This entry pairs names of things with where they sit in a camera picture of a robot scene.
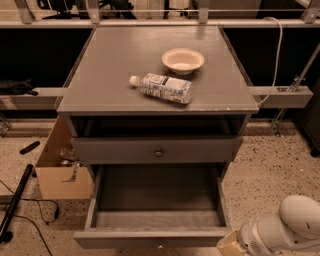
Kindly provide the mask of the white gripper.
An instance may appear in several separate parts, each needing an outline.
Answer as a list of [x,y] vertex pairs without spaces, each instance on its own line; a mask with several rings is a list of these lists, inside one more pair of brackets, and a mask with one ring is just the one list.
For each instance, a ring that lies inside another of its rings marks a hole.
[[255,217],[217,243],[222,256],[273,256],[276,217]]

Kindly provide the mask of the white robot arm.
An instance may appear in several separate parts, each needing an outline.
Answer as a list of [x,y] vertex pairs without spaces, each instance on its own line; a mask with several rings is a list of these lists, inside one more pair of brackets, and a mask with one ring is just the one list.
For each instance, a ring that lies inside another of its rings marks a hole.
[[320,203],[284,198],[276,213],[245,222],[217,243],[222,256],[274,256],[277,251],[320,251]]

